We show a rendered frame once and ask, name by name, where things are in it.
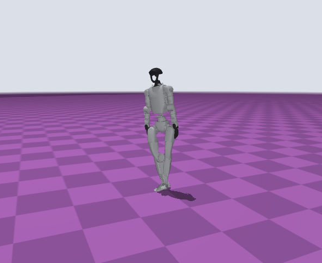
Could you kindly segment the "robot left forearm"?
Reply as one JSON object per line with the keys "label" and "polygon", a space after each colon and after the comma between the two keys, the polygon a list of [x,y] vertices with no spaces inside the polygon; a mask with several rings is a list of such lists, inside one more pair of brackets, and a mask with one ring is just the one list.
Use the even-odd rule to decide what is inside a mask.
{"label": "robot left forearm", "polygon": [[173,111],[170,111],[171,122],[172,122],[172,125],[175,124],[176,127],[177,127],[179,124],[177,122],[176,109],[175,109],[175,105],[174,104],[172,104],[172,109],[173,109]]}

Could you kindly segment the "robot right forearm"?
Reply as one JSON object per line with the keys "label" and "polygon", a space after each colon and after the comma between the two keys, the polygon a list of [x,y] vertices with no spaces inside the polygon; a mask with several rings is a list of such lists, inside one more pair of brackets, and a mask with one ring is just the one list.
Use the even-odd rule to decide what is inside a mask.
{"label": "robot right forearm", "polygon": [[148,125],[148,127],[150,127],[150,113],[144,112],[144,116],[145,116],[145,120],[144,120],[145,125]]}

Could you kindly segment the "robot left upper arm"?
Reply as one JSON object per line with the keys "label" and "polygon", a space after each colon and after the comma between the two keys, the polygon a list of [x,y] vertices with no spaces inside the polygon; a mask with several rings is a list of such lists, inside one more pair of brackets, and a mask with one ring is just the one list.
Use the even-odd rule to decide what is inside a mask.
{"label": "robot left upper arm", "polygon": [[164,92],[166,93],[167,100],[168,100],[168,103],[169,103],[167,105],[167,110],[172,111],[173,110],[172,104],[174,104],[173,87],[169,86],[169,85],[166,85],[166,86],[163,86],[163,89],[164,89]]}

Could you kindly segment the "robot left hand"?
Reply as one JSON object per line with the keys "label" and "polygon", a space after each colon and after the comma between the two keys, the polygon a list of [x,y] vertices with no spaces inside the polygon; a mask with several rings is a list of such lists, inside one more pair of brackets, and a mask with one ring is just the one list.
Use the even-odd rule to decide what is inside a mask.
{"label": "robot left hand", "polygon": [[174,132],[175,132],[175,133],[174,133],[174,139],[176,139],[176,138],[177,138],[177,136],[179,135],[179,134],[178,134],[178,132],[179,132],[178,128],[179,128],[179,127],[178,127],[178,126],[176,127],[176,125],[175,125],[175,124],[173,124],[173,125],[172,125],[172,127],[175,129],[175,131],[174,131]]}

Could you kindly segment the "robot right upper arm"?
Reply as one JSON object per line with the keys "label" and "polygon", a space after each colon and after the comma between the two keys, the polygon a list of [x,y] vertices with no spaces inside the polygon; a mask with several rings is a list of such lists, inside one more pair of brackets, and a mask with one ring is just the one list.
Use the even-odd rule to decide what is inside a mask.
{"label": "robot right upper arm", "polygon": [[145,95],[145,103],[146,103],[146,106],[143,108],[143,111],[149,113],[149,112],[151,112],[151,104],[150,104],[148,89],[146,89],[144,91],[144,95]]}

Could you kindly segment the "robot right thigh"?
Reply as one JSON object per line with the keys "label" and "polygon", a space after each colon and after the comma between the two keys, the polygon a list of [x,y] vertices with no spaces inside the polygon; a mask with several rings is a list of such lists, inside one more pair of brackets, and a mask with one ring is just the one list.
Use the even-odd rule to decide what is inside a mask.
{"label": "robot right thigh", "polygon": [[155,125],[148,128],[148,131],[147,131],[148,145],[149,145],[151,154],[156,159],[156,161],[162,162],[164,155],[162,153],[158,153],[158,139],[156,134],[158,134],[158,131],[156,131]]}

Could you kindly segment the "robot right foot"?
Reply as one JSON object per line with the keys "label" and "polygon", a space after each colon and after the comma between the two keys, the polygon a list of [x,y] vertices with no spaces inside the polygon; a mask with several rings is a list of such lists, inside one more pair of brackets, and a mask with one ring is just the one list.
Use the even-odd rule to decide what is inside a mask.
{"label": "robot right foot", "polygon": [[[170,187],[170,183],[169,182],[167,182],[168,183],[168,187]],[[160,187],[162,186],[162,184],[160,184],[157,188],[155,188],[154,189],[154,191],[161,191],[161,190],[163,190],[163,189],[160,189]]]}

